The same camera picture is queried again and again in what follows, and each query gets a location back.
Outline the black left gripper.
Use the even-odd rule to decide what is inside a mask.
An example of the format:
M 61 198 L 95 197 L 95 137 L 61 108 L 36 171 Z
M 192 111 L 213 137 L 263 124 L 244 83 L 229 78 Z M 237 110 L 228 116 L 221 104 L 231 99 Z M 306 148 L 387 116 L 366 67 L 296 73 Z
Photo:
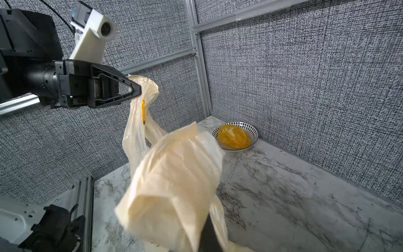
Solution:
M 142 94 L 142 87 L 122 72 L 81 60 L 56 60 L 57 90 L 63 108 L 101 109 Z

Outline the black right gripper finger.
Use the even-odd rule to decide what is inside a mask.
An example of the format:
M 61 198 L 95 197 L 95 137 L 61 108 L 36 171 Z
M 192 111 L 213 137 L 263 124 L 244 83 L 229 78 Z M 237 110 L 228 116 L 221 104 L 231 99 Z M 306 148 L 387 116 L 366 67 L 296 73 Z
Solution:
M 223 252 L 209 215 L 202 230 L 198 252 Z

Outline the cream plastic bag banana print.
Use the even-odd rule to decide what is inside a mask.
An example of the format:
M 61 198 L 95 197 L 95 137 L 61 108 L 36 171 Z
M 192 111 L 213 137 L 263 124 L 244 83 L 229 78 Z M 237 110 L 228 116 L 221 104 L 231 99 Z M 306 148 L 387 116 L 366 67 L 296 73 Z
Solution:
M 228 239 L 223 205 L 216 194 L 224 152 L 196 123 L 164 131 L 152 118 L 150 104 L 158 85 L 129 76 L 142 87 L 131 100 L 122 147 L 131 183 L 114 212 L 124 230 L 140 239 L 147 252 L 198 252 L 210 215 L 223 252 L 245 252 Z

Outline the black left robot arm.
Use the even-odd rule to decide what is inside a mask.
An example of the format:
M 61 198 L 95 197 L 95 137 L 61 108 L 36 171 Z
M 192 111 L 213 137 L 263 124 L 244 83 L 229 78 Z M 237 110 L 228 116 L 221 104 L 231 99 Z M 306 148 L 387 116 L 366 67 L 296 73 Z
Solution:
M 79 2 L 71 24 L 76 46 L 64 59 L 51 16 L 1 9 L 1 102 L 32 93 L 44 106 L 100 109 L 141 95 L 139 84 L 101 63 L 115 22 Z

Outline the orange food in bowl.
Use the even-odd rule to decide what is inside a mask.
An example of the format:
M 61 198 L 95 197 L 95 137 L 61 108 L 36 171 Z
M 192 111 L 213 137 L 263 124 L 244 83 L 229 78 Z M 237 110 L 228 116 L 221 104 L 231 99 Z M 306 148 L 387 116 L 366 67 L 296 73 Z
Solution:
M 240 127 L 232 125 L 221 126 L 217 133 L 218 140 L 231 149 L 245 149 L 251 146 L 251 138 Z

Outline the black white patterned bowl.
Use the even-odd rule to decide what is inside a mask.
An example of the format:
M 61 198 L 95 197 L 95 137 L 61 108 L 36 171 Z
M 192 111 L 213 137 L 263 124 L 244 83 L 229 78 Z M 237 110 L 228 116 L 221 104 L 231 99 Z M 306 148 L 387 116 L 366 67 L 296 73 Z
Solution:
M 230 152 L 249 149 L 258 140 L 257 129 L 245 122 L 224 123 L 212 135 L 223 150 Z

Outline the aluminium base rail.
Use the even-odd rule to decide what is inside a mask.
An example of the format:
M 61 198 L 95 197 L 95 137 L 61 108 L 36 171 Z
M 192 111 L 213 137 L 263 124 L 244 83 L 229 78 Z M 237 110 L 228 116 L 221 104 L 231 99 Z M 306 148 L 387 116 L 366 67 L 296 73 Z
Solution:
M 2 196 L 1 251 L 91 251 L 93 195 L 90 176 L 42 204 Z

